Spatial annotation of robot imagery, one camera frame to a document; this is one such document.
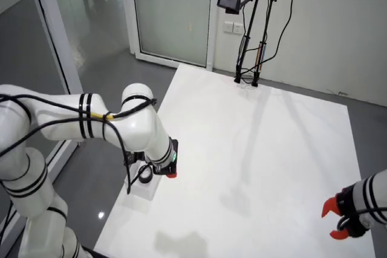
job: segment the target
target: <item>black stand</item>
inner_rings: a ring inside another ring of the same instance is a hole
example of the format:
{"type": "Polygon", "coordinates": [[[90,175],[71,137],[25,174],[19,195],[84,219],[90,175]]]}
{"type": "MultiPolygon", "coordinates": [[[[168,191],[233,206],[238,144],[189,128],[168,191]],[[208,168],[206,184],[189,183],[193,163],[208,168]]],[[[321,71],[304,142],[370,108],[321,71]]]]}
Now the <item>black stand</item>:
{"type": "MultiPolygon", "coordinates": [[[[238,15],[239,11],[250,1],[253,1],[253,0],[243,0],[243,1],[241,1],[241,0],[218,0],[218,6],[221,8],[225,8],[227,14],[238,15]]],[[[245,56],[246,51],[247,51],[247,47],[249,45],[250,33],[251,33],[251,30],[253,27],[253,21],[254,21],[255,11],[256,11],[257,5],[258,5],[258,0],[255,0],[252,17],[250,18],[249,28],[247,29],[247,34],[243,35],[241,46],[239,48],[238,60],[236,61],[236,73],[235,73],[235,79],[234,79],[234,82],[236,82],[236,83],[241,82],[242,64],[244,61],[244,56],[245,56]]]]}
{"type": "Polygon", "coordinates": [[[252,86],[254,86],[254,87],[258,87],[259,75],[261,74],[262,63],[264,61],[263,60],[264,51],[266,49],[266,35],[267,35],[268,20],[270,19],[270,13],[272,12],[273,2],[276,2],[276,1],[277,0],[270,0],[269,5],[268,5],[264,34],[262,37],[262,41],[259,43],[259,48],[258,48],[258,53],[257,53],[258,55],[256,58],[256,66],[255,66],[255,70],[254,70],[254,78],[252,81],[252,86]]]}
{"type": "Polygon", "coordinates": [[[241,54],[241,57],[239,57],[239,55],[238,55],[238,60],[236,61],[236,72],[235,72],[234,82],[238,83],[238,84],[241,83],[241,77],[242,77],[241,69],[242,69],[242,65],[243,65],[243,61],[244,61],[244,56],[246,55],[247,47],[248,47],[249,42],[250,42],[250,33],[252,31],[253,21],[254,21],[255,11],[256,11],[257,6],[258,6],[258,0],[255,0],[253,12],[252,12],[252,17],[250,18],[249,28],[247,29],[247,34],[245,36],[243,36],[242,54],[241,54]]]}

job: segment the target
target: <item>black cable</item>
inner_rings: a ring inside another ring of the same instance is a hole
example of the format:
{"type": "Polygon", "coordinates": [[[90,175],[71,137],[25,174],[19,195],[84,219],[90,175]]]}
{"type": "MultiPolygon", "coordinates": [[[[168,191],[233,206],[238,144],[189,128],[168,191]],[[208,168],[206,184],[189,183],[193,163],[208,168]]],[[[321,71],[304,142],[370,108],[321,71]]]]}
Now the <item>black cable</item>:
{"type": "Polygon", "coordinates": [[[285,24],[285,27],[284,27],[284,29],[282,30],[281,35],[279,36],[276,52],[274,53],[274,55],[273,55],[272,57],[269,57],[268,59],[264,60],[262,63],[266,63],[266,62],[268,62],[269,60],[274,59],[275,56],[277,55],[278,49],[279,49],[279,44],[281,43],[282,36],[284,35],[284,32],[285,32],[285,30],[286,30],[286,28],[287,28],[287,26],[288,26],[288,24],[289,24],[289,22],[290,22],[290,20],[291,20],[291,14],[292,14],[292,12],[293,12],[293,1],[294,1],[294,0],[291,0],[291,1],[290,1],[290,14],[289,14],[289,19],[288,19],[287,23],[285,24]]]}
{"type": "Polygon", "coordinates": [[[2,226],[2,229],[1,229],[1,232],[0,232],[0,246],[1,246],[1,243],[2,243],[2,238],[4,237],[5,229],[7,228],[7,226],[10,223],[10,220],[11,220],[10,219],[10,215],[11,215],[12,206],[13,206],[13,203],[12,203],[12,201],[10,201],[10,206],[8,208],[7,215],[5,217],[4,225],[2,226]]]}
{"type": "MultiPolygon", "coordinates": [[[[46,103],[46,104],[49,104],[49,105],[52,105],[52,106],[55,106],[55,107],[59,107],[59,108],[62,108],[62,109],[67,109],[67,110],[70,110],[70,111],[74,111],[74,112],[77,112],[77,113],[80,113],[80,114],[86,114],[86,115],[89,115],[90,112],[88,111],[85,111],[85,110],[81,110],[81,109],[78,109],[78,108],[74,108],[74,107],[71,107],[71,106],[67,106],[67,105],[63,105],[63,104],[60,104],[60,103],[57,103],[57,102],[53,102],[53,101],[49,101],[47,99],[44,99],[44,98],[41,98],[41,97],[38,97],[38,96],[34,96],[34,95],[30,95],[30,94],[19,94],[19,95],[6,95],[6,94],[0,94],[0,97],[2,99],[0,99],[0,103],[4,102],[4,101],[14,101],[14,102],[20,102],[18,99],[20,98],[29,98],[29,99],[34,99],[34,100],[37,100],[37,101],[40,101],[42,103],[46,103]]],[[[143,108],[149,106],[149,105],[154,105],[156,102],[156,99],[147,99],[145,100],[143,103],[137,105],[136,107],[132,108],[131,110],[127,110],[127,111],[124,111],[124,112],[121,112],[121,113],[118,113],[118,114],[114,114],[113,115],[113,118],[122,118],[122,117],[126,117],[126,116],[129,116],[129,115],[132,115],[134,113],[136,113],[137,111],[139,110],[142,110],[143,108]]]]}
{"type": "Polygon", "coordinates": [[[243,8],[242,8],[242,14],[243,14],[243,29],[244,29],[244,34],[243,34],[243,36],[245,36],[246,35],[246,22],[245,22],[245,20],[244,20],[244,6],[243,6],[243,8]]]}
{"type": "Polygon", "coordinates": [[[135,183],[136,180],[138,180],[138,178],[140,177],[140,175],[148,168],[150,167],[151,164],[148,163],[147,165],[145,165],[142,169],[140,169],[137,173],[137,175],[133,178],[132,182],[131,182],[131,185],[133,185],[135,183]]]}
{"type": "Polygon", "coordinates": [[[37,101],[40,101],[42,103],[46,103],[46,104],[49,104],[49,105],[52,105],[52,106],[55,106],[55,107],[60,107],[62,109],[67,109],[67,110],[74,111],[74,112],[81,113],[81,114],[89,114],[88,111],[84,111],[84,110],[81,110],[81,109],[78,109],[78,108],[74,108],[74,107],[71,107],[71,106],[67,106],[67,105],[63,105],[63,104],[60,104],[60,103],[52,102],[52,101],[49,101],[47,99],[40,98],[38,96],[34,96],[34,95],[30,95],[30,94],[19,94],[19,95],[0,94],[0,97],[2,98],[0,100],[0,103],[2,103],[4,101],[13,101],[13,102],[15,102],[15,100],[18,101],[18,99],[20,99],[20,98],[29,98],[29,99],[34,99],[34,100],[37,100],[37,101]]]}
{"type": "Polygon", "coordinates": [[[350,218],[356,218],[360,214],[365,214],[365,213],[374,213],[377,211],[387,211],[387,207],[380,207],[380,208],[365,208],[363,210],[358,210],[355,211],[354,213],[351,214],[346,214],[345,216],[341,217],[339,222],[337,223],[337,230],[342,231],[345,228],[345,224],[348,222],[350,218]]]}

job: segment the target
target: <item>glass door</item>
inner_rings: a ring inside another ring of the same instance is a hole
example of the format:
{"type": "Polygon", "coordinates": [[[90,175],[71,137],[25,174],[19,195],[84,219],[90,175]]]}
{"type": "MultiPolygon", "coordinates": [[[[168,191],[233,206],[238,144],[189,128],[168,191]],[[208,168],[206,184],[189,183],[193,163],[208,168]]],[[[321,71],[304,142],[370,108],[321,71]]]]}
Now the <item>glass door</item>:
{"type": "Polygon", "coordinates": [[[212,70],[217,0],[128,0],[129,39],[136,58],[212,70]]]}
{"type": "MultiPolygon", "coordinates": [[[[45,0],[0,0],[1,84],[46,94],[82,92],[79,78],[72,75],[76,69],[69,58],[70,51],[66,52],[67,39],[60,33],[61,20],[55,19],[53,12],[45,0]]],[[[50,179],[54,181],[77,143],[50,141],[37,133],[28,139],[27,146],[43,153],[50,179]]],[[[0,257],[5,257],[24,227],[25,219],[10,207],[10,199],[2,187],[0,221],[0,230],[6,225],[0,245],[0,257]],[[5,221],[9,209],[9,219],[5,221]]]]}

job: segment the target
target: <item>black stripe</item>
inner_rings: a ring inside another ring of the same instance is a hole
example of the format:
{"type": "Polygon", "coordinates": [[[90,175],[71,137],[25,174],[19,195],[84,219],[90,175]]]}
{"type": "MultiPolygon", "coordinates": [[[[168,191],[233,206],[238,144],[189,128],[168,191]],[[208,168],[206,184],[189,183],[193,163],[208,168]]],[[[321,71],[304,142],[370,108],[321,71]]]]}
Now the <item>black stripe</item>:
{"type": "MultiPolygon", "coordinates": [[[[93,94],[87,95],[87,100],[86,100],[86,111],[88,112],[86,115],[87,117],[91,117],[90,104],[91,104],[91,97],[92,96],[93,96],[93,94]]],[[[89,130],[90,138],[94,138],[93,129],[91,127],[91,120],[87,120],[87,129],[89,130]]]]}
{"type": "Polygon", "coordinates": [[[30,185],[28,185],[27,187],[24,187],[24,188],[22,188],[22,189],[10,189],[10,188],[8,188],[8,187],[6,187],[5,185],[4,185],[4,187],[5,187],[5,189],[7,190],[7,192],[12,192],[12,193],[23,193],[23,192],[26,192],[27,190],[30,190],[30,189],[32,189],[34,186],[36,186],[36,184],[38,184],[38,182],[42,179],[42,177],[44,176],[44,173],[46,172],[46,169],[47,169],[47,165],[46,165],[46,163],[44,164],[44,166],[43,166],[43,170],[42,170],[42,172],[41,172],[41,174],[38,176],[38,178],[34,181],[34,182],[32,182],[30,185]]]}
{"type": "MultiPolygon", "coordinates": [[[[85,94],[81,94],[79,97],[78,109],[80,109],[80,110],[83,110],[83,99],[84,98],[85,98],[85,94]]],[[[82,118],[83,117],[82,115],[83,115],[82,113],[79,113],[79,118],[82,118]]],[[[79,128],[80,128],[80,133],[82,134],[83,139],[86,139],[85,128],[83,126],[82,120],[79,120],[79,128]]]]}
{"type": "Polygon", "coordinates": [[[8,193],[10,196],[14,197],[14,198],[25,198],[26,196],[33,195],[34,193],[36,193],[36,192],[42,187],[42,185],[44,184],[45,180],[47,179],[47,174],[48,174],[48,171],[45,170],[45,175],[44,175],[42,181],[41,181],[41,182],[40,182],[33,190],[31,190],[31,191],[28,192],[28,193],[24,193],[24,194],[22,194],[22,195],[15,195],[15,194],[13,194],[13,193],[8,192],[8,190],[7,190],[7,193],[8,193]]]}
{"type": "MultiPolygon", "coordinates": [[[[364,180],[364,183],[363,183],[363,199],[364,199],[364,203],[365,203],[365,207],[367,210],[370,209],[369,207],[369,203],[368,203],[368,198],[367,198],[367,192],[366,192],[366,183],[367,181],[369,180],[369,178],[367,178],[366,180],[364,180]]],[[[370,212],[369,213],[375,221],[377,221],[378,223],[382,223],[376,216],[373,212],[370,212]]]]}
{"type": "Polygon", "coordinates": [[[153,163],[161,163],[161,162],[163,162],[169,156],[169,154],[171,153],[171,150],[172,150],[172,143],[171,143],[171,139],[169,139],[169,145],[168,145],[167,152],[159,160],[152,160],[152,162],[153,163]]]}
{"type": "MultiPolygon", "coordinates": [[[[371,197],[371,201],[372,201],[372,205],[374,208],[377,208],[377,203],[376,203],[376,199],[375,199],[375,196],[374,196],[374,190],[373,190],[373,182],[374,182],[374,177],[375,175],[373,175],[371,177],[371,179],[369,180],[369,183],[368,183],[368,190],[369,190],[369,196],[371,197]]],[[[379,216],[384,220],[384,222],[382,222],[382,224],[386,224],[387,223],[387,218],[386,216],[381,212],[381,211],[376,211],[376,213],[379,214],[379,216]]]]}
{"type": "Polygon", "coordinates": [[[133,99],[142,99],[146,101],[150,101],[151,99],[144,95],[131,95],[128,98],[126,98],[124,101],[122,101],[121,106],[123,106],[126,102],[133,100],[133,99]]]}
{"type": "Polygon", "coordinates": [[[66,222],[67,222],[66,214],[65,214],[62,210],[60,210],[60,209],[58,209],[58,208],[54,208],[54,207],[48,207],[47,210],[48,210],[48,211],[54,211],[55,213],[60,214],[63,218],[65,218],[65,220],[66,220],[66,222]]]}
{"type": "Polygon", "coordinates": [[[74,252],[73,258],[77,258],[78,254],[79,254],[79,241],[78,241],[77,237],[76,237],[76,241],[77,241],[77,247],[75,248],[75,252],[74,252]]]}
{"type": "Polygon", "coordinates": [[[1,181],[17,181],[17,180],[19,180],[19,179],[21,179],[21,178],[23,178],[25,176],[27,174],[27,172],[30,170],[30,166],[31,166],[31,159],[28,156],[28,154],[26,154],[26,156],[28,158],[28,166],[27,166],[27,169],[25,170],[25,172],[21,176],[19,176],[18,178],[2,179],[1,181]]]}

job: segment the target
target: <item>cable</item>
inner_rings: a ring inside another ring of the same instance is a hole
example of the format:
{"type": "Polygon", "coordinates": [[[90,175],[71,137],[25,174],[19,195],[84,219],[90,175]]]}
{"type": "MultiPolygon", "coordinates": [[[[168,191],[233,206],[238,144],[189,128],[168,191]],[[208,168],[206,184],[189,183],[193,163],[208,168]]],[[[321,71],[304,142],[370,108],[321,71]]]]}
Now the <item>cable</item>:
{"type": "Polygon", "coordinates": [[[354,213],[351,214],[346,214],[345,216],[341,217],[339,222],[337,223],[337,230],[342,231],[345,228],[345,224],[349,221],[350,218],[356,218],[360,214],[365,214],[365,213],[374,213],[377,211],[387,211],[387,207],[380,207],[380,208],[366,208],[363,210],[358,210],[355,211],[354,213]]]}
{"type": "Polygon", "coordinates": [[[112,120],[112,119],[117,119],[117,118],[122,118],[122,117],[129,116],[129,115],[131,115],[133,113],[136,113],[139,110],[142,110],[143,108],[147,107],[148,105],[153,105],[156,102],[156,99],[154,99],[154,98],[153,99],[147,99],[143,103],[139,104],[138,106],[134,107],[131,110],[128,110],[128,111],[125,111],[125,112],[121,112],[121,113],[118,113],[118,114],[114,114],[114,115],[104,116],[103,114],[88,112],[88,111],[81,110],[81,109],[78,109],[78,108],[74,108],[74,107],[71,107],[71,106],[63,105],[63,104],[60,104],[60,103],[57,103],[57,102],[52,102],[52,101],[49,101],[47,99],[44,99],[44,98],[41,98],[41,97],[38,97],[38,96],[35,96],[35,95],[30,95],[30,94],[20,94],[20,95],[0,94],[0,97],[2,98],[0,100],[0,103],[2,103],[4,101],[9,101],[10,100],[10,101],[13,101],[13,102],[18,102],[18,104],[19,104],[20,101],[18,99],[20,99],[20,98],[29,98],[29,99],[34,99],[34,100],[40,101],[42,103],[46,103],[46,104],[49,104],[49,105],[52,105],[52,106],[55,106],[55,107],[59,107],[59,108],[62,108],[62,109],[67,109],[67,110],[74,111],[74,112],[77,112],[77,113],[80,113],[80,114],[87,114],[87,115],[90,114],[90,116],[92,116],[92,117],[99,118],[99,119],[107,119],[107,120],[112,120]]]}
{"type": "Polygon", "coordinates": [[[138,178],[140,177],[140,175],[142,175],[142,173],[148,168],[150,167],[151,164],[148,163],[147,165],[143,166],[137,173],[137,175],[133,178],[132,182],[131,182],[131,185],[133,185],[135,183],[136,180],[138,180],[138,178]]]}
{"type": "Polygon", "coordinates": [[[244,20],[244,8],[245,8],[245,6],[243,6],[243,8],[242,8],[242,14],[243,14],[243,29],[244,29],[244,34],[243,34],[243,36],[246,35],[246,23],[245,23],[245,20],[244,20]]]}
{"type": "Polygon", "coordinates": [[[290,1],[290,14],[289,14],[289,19],[288,19],[287,23],[285,24],[285,27],[284,27],[284,29],[282,30],[281,35],[279,36],[278,43],[277,43],[277,49],[276,49],[276,52],[274,53],[274,55],[273,55],[272,57],[269,57],[268,59],[264,60],[262,63],[266,63],[266,62],[268,62],[269,60],[274,59],[275,56],[277,55],[278,49],[279,49],[279,44],[281,43],[282,36],[284,35],[284,32],[285,32],[285,30],[286,30],[286,28],[287,28],[287,26],[288,26],[288,24],[289,24],[289,22],[290,22],[290,20],[291,20],[291,14],[292,14],[292,12],[293,12],[293,1],[294,1],[294,0],[291,0],[291,1],[290,1]]]}

